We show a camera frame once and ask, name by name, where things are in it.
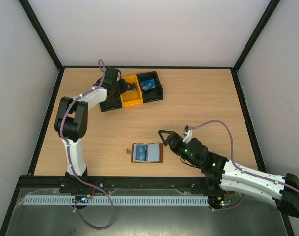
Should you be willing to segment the blue VIP card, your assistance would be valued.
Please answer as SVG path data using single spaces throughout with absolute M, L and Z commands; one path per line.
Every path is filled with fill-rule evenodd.
M 141 81 L 141 88 L 143 91 L 149 91 L 156 87 L 156 82 L 154 79 Z

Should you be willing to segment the black VIP logo card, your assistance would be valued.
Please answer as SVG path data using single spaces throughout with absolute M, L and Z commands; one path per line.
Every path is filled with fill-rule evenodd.
M 127 83 L 127 92 L 137 91 L 137 85 L 135 83 Z

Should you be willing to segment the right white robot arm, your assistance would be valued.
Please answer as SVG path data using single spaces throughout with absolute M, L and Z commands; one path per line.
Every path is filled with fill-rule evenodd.
M 296 175 L 273 175 L 247 168 L 210 152 L 190 133 L 182 138 L 174 131 L 159 130 L 158 135 L 174 154 L 201 170 L 209 191 L 216 193 L 222 189 L 252 196 L 283 214 L 299 218 L 299 178 Z

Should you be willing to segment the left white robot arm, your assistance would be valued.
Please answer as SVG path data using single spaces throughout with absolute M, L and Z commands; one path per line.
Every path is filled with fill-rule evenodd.
M 107 98 L 121 95 L 128 89 L 121 72 L 115 68 L 102 70 L 102 77 L 86 92 L 60 100 L 54 129 L 65 147 L 66 172 L 81 177 L 87 171 L 83 156 L 83 137 L 88 128 L 88 111 Z

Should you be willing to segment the brown leather card holder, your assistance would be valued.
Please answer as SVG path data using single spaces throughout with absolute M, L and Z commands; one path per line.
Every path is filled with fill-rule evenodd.
M 162 143 L 132 143 L 132 147 L 126 150 L 131 156 L 132 163 L 162 163 L 163 144 Z

